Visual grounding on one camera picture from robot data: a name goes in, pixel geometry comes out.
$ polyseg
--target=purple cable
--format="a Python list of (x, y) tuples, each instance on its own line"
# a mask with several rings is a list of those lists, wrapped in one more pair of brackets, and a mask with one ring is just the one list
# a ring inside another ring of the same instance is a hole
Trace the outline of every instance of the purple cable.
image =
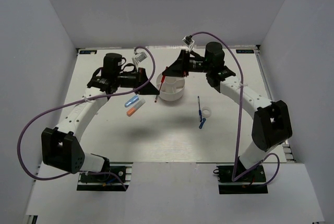
[[(150, 55), (150, 57), (151, 57), (151, 59), (152, 59), (152, 63), (153, 63), (153, 71), (152, 71), (151, 76), (148, 78), (148, 80), (147, 80), (144, 84), (142, 84), (141, 86), (139, 86), (139, 87), (137, 87), (136, 89), (133, 89), (133, 90), (131, 90), (131, 91), (128, 91), (128, 92), (114, 93), (114, 94), (112, 94), (112, 95), (98, 95), (98, 96), (93, 96), (93, 97), (87, 98), (87, 100), (94, 100), (94, 99), (105, 98), (105, 97), (110, 98), (110, 97), (113, 97), (113, 96), (120, 96), (120, 95), (128, 95), (129, 93), (136, 92), (136, 91), (140, 90), (141, 88), (143, 88), (144, 86), (146, 86), (147, 84), (150, 83), (150, 81), (151, 81), (151, 79), (153, 78), (153, 75), (154, 75), (154, 73), (155, 73), (155, 71), (156, 71), (156, 62), (154, 61), (154, 58), (153, 58), (152, 53), (151, 53), (146, 47), (144, 47), (144, 46), (137, 46), (137, 47), (135, 48), (135, 51), (136, 51), (137, 49), (144, 49), (146, 52), (148, 52), (148, 54)], [(56, 110), (59, 110), (59, 109), (62, 109), (62, 108), (66, 108), (66, 107), (70, 107), (71, 105), (76, 105), (76, 104), (84, 103), (84, 102), (85, 102), (85, 100), (82, 99), (82, 100), (78, 100), (78, 101), (71, 102), (71, 103), (69, 103), (69, 104), (60, 105), (59, 107), (55, 107), (55, 108), (46, 110), (45, 112), (42, 112), (42, 113), (38, 114), (37, 116), (35, 116), (34, 118), (32, 118), (32, 119), (25, 125), (25, 127), (24, 127), (23, 130), (21, 131), (21, 134), (20, 134), (19, 139), (18, 139), (18, 141), (17, 141), (17, 148), (16, 148), (16, 150), (17, 150), (17, 157), (18, 157), (18, 159), (19, 159), (20, 165), (21, 165), (21, 167), (23, 168), (24, 172), (25, 172), (28, 176), (32, 177), (32, 178), (35, 179), (35, 180), (39, 180), (39, 181), (49, 181), (49, 180), (58, 179), (58, 178), (61, 178), (61, 177), (63, 177), (63, 176), (66, 176), (66, 175), (70, 174), (70, 173), (63, 173), (63, 174), (61, 174), (61, 175), (57, 175), (57, 176), (49, 177), (49, 178), (41, 178), (41, 177), (38, 177), (38, 176), (32, 174), (32, 173), (27, 169), (26, 165), (25, 165), (24, 162), (23, 162), (22, 155), (21, 155), (21, 142), (22, 142), (23, 135), (25, 134), (25, 132), (26, 132), (26, 130), (28, 129), (28, 127), (29, 127), (35, 120), (37, 120), (38, 118), (40, 118), (40, 117), (42, 117), (42, 116), (44, 116), (44, 115), (46, 115), (46, 114), (48, 114), (48, 113), (51, 113), (51, 112), (53, 112), (53, 111), (56, 111)], [(111, 172), (100, 172), (100, 173), (95, 173), (95, 174), (112, 174), (112, 173), (111, 173)], [(118, 181), (121, 181), (121, 179), (120, 179), (116, 174), (112, 174), (112, 175), (115, 176), (116, 179), (118, 179)]]
[(240, 86), (238, 129), (237, 129), (237, 134), (236, 134), (236, 147), (235, 147), (234, 166), (233, 166), (233, 172), (232, 172), (232, 181), (233, 182), (237, 181), (242, 176), (244, 176), (245, 174), (247, 174), (247, 173), (251, 172), (253, 169), (255, 169), (258, 165), (260, 165), (263, 161), (265, 161), (270, 155), (275, 155), (276, 158), (277, 158), (277, 162), (278, 162), (277, 163), (277, 170), (276, 170), (276, 173), (274, 174), (274, 176), (268, 182), (266, 182), (265, 184), (263, 184), (263, 185), (268, 185), (276, 177), (276, 175), (278, 173), (278, 170), (280, 168), (280, 159), (274, 153), (268, 154), (262, 161), (256, 163), (254, 166), (252, 166), (249, 169), (247, 169), (246, 171), (242, 172), (237, 177), (235, 176), (235, 174), (236, 174), (236, 165), (238, 163), (238, 157), (239, 157), (239, 145), (240, 145), (240, 135), (241, 135), (242, 97), (243, 97), (243, 92), (244, 92), (244, 86), (243, 86), (243, 83), (244, 83), (244, 74), (243, 74), (243, 72), (241, 70), (241, 66), (240, 66), (239, 61), (235, 57), (235, 55), (232, 52), (232, 50), (230, 49), (230, 47), (224, 41), (222, 41), (220, 38), (218, 38), (217, 36), (215, 36), (214, 34), (212, 34), (210, 32), (203, 32), (203, 31), (201, 31), (201, 32), (195, 32), (195, 33), (191, 34), (190, 36), (193, 37), (193, 36), (198, 35), (198, 34), (207, 34), (209, 36), (214, 37), (216, 40), (220, 41), (220, 43), (222, 43), (227, 48), (227, 50), (229, 50), (230, 54), (232, 55), (232, 57), (234, 58), (234, 60), (235, 60), (235, 62), (237, 64), (239, 72), (240, 72), (240, 83), (242, 85)]

